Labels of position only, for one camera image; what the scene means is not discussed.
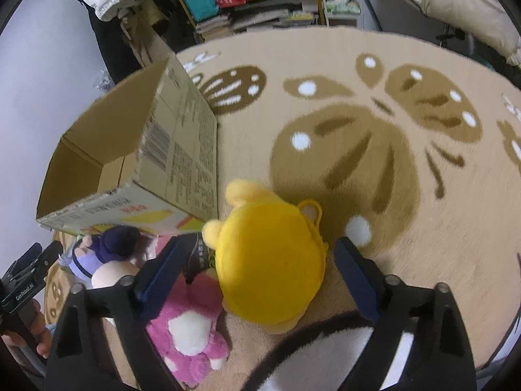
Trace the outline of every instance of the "pink plush toy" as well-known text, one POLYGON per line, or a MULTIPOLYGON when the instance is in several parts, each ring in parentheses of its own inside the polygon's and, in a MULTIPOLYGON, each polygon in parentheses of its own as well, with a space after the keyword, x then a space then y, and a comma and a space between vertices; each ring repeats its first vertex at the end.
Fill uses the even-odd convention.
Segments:
POLYGON ((160 315, 147 325, 157 351, 179 382, 195 387, 211 369, 225 363, 230 349, 215 330, 221 312, 217 273, 208 269, 191 284, 180 274, 160 315))

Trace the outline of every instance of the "finger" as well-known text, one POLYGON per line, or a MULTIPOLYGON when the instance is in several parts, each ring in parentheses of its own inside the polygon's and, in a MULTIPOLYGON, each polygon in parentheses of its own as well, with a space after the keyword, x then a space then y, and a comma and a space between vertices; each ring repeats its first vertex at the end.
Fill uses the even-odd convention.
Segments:
POLYGON ((33 306, 35 306, 35 312, 39 312, 42 309, 42 306, 38 302, 38 300, 33 299, 33 306))
POLYGON ((16 332, 7 330, 3 336, 4 342, 10 347, 25 347, 25 340, 16 332))
POLYGON ((45 359, 49 357, 50 345, 51 345, 51 335, 50 331, 46 328, 40 336, 38 337, 40 343, 36 346, 36 351, 39 355, 43 356, 45 359))
POLYGON ((31 324, 30 331, 33 335, 39 335, 41 334, 45 329, 45 318, 43 317, 42 313, 38 313, 31 324))

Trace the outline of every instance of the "cardboard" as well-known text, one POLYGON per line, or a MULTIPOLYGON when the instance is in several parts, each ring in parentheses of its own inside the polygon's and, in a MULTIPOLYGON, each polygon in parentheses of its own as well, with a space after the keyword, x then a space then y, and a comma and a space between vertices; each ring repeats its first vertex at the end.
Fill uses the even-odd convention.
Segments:
POLYGON ((175 56, 97 100, 61 137, 36 212, 47 228, 161 234, 217 216, 217 122, 175 56))
POLYGON ((151 27, 142 11, 124 18, 120 27, 141 67, 149 67, 172 53, 172 49, 151 27))

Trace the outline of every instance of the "stack of books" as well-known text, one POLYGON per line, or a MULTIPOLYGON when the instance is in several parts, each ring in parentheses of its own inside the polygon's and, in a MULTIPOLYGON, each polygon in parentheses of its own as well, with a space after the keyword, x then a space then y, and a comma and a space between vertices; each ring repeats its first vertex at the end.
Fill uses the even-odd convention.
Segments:
POLYGON ((222 14, 198 23, 195 31, 200 34, 205 41, 233 35, 230 29, 230 15, 222 14))
POLYGON ((317 18, 318 16, 314 13, 301 10, 291 12, 287 9, 270 10, 239 18, 232 23, 231 28, 237 32, 244 28, 247 32, 253 32, 266 29, 302 27, 315 25, 317 18))

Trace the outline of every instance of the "yellow plush toy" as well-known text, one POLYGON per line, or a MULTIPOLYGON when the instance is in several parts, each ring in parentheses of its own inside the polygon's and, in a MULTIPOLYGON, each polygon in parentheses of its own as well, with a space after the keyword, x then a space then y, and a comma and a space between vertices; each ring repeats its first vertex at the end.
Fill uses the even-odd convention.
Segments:
POLYGON ((324 279, 328 247, 318 232, 320 205, 295 206, 243 180, 228 184, 226 201, 233 208, 228 219, 203 228, 205 243, 215 249, 223 306, 270 333, 289 331, 324 279), (305 215, 309 209, 314 214, 305 215))

